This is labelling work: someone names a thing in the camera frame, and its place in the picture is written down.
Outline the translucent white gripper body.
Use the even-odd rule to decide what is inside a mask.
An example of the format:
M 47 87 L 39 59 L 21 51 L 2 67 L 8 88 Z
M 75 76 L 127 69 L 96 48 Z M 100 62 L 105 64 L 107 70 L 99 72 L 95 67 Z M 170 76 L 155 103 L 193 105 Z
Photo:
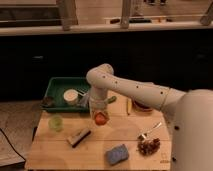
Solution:
M 90 100 L 89 101 L 89 109 L 90 116 L 93 120 L 96 119 L 98 115 L 102 115 L 106 121 L 109 120 L 108 103 L 106 100 Z

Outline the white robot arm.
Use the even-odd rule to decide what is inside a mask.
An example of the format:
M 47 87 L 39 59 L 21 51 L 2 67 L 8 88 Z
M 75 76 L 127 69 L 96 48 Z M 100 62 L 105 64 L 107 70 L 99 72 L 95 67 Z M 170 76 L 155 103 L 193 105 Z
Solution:
M 119 78 L 109 64 L 90 69 L 90 114 L 106 106 L 109 90 L 174 116 L 170 171 L 213 171 L 213 90 L 188 92 Z

